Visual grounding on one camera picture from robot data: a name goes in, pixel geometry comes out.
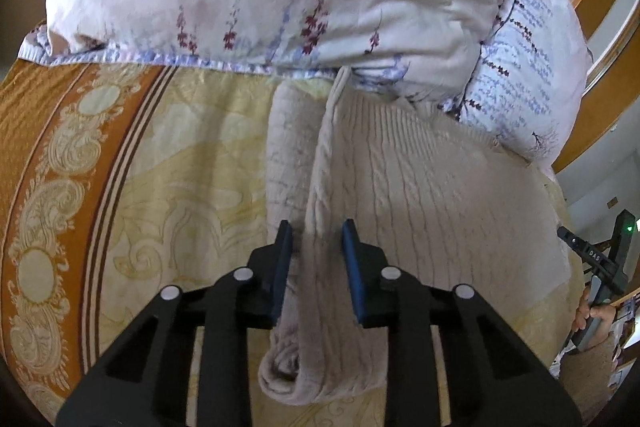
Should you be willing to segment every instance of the hand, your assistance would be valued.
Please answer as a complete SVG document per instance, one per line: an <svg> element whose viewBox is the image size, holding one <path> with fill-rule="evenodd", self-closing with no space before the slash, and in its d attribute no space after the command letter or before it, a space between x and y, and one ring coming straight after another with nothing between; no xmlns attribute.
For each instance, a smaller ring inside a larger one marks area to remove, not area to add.
<svg viewBox="0 0 640 427"><path fill-rule="evenodd" d="M602 304L601 306L594 306L589 308L588 298L591 287L587 286L582 292L580 298L580 304L575 311L575 318L571 324L571 330L575 333L578 330L583 330L587 327L587 319L589 317L598 317L602 319L598 325L595 335L591 337L591 340L587 343L587 349L595 347L598 344L603 343L609 336L609 330L613 324L613 320L616 318L616 309L610 304Z"/></svg>

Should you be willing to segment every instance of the cable knit sweater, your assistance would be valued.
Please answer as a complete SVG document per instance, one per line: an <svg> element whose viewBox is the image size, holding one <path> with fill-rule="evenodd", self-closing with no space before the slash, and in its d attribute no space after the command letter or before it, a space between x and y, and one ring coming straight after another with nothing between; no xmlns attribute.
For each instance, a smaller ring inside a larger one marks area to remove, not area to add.
<svg viewBox="0 0 640 427"><path fill-rule="evenodd" d="M386 332L363 330L351 309L340 251L348 217L389 263L428 285L470 283L507 320L570 275L533 168L434 108L418 114L356 92L349 77L338 74L326 110L282 84L271 111L268 221L273 235L289 219L301 242L260 384L290 405L385 383Z"/></svg>
<svg viewBox="0 0 640 427"><path fill-rule="evenodd" d="M567 353L562 357L560 383L580 409L585 425L597 416L611 396L608 385L615 347L612 334L588 351Z"/></svg>

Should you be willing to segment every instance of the silver screw head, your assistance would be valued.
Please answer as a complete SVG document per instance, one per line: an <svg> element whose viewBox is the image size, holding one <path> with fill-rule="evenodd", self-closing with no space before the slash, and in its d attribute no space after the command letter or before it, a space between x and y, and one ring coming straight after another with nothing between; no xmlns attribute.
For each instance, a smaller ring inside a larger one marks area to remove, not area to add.
<svg viewBox="0 0 640 427"><path fill-rule="evenodd" d="M402 272L395 266L385 266L382 270L380 270L380 275L382 275L382 279L385 279L387 281L397 281L398 279L400 279Z"/></svg>
<svg viewBox="0 0 640 427"><path fill-rule="evenodd" d="M161 292L160 292L160 296L162 299L164 299L165 301L172 301L175 298L177 298L177 296L180 295L180 288L178 288L178 286L165 286L164 288L162 288Z"/></svg>
<svg viewBox="0 0 640 427"><path fill-rule="evenodd" d="M251 268L247 268L246 266L238 268L234 272L234 279L239 282L251 280L253 277L254 271Z"/></svg>
<svg viewBox="0 0 640 427"><path fill-rule="evenodd" d="M476 291L468 284L461 284L456 287L456 295L461 299L471 299L476 294Z"/></svg>

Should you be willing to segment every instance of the white wall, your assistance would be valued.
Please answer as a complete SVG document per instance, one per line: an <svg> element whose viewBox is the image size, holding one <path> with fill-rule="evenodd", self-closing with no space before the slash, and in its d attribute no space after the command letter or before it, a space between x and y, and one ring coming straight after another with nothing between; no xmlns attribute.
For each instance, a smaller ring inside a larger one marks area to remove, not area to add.
<svg viewBox="0 0 640 427"><path fill-rule="evenodd" d="M620 168L639 147L640 98L620 116L610 131L604 133L579 158L558 172L558 182L567 199L567 204L573 206L574 203L600 185L612 172Z"/></svg>
<svg viewBox="0 0 640 427"><path fill-rule="evenodd" d="M618 198L618 204L607 208L607 201L614 197ZM616 216L624 208L640 217L640 156L637 151L590 192L571 204L569 212L577 233L590 243L598 243L610 237Z"/></svg>

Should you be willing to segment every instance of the yellow bedspread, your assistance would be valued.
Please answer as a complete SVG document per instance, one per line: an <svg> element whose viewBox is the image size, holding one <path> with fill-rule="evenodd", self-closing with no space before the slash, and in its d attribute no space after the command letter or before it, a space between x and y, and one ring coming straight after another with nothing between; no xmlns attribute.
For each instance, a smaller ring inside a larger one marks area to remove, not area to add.
<svg viewBox="0 0 640 427"><path fill-rule="evenodd" d="M306 88L322 92L310 81ZM0 353L50 421L158 290L210 285L266 243L264 152L278 80L192 68L19 60L0 84ZM560 213L557 185L541 175ZM513 325L547 365L574 277ZM383 389L291 408L259 390L257 427L383 424ZM190 382L194 403L197 379ZM193 407L189 411L193 425Z"/></svg>

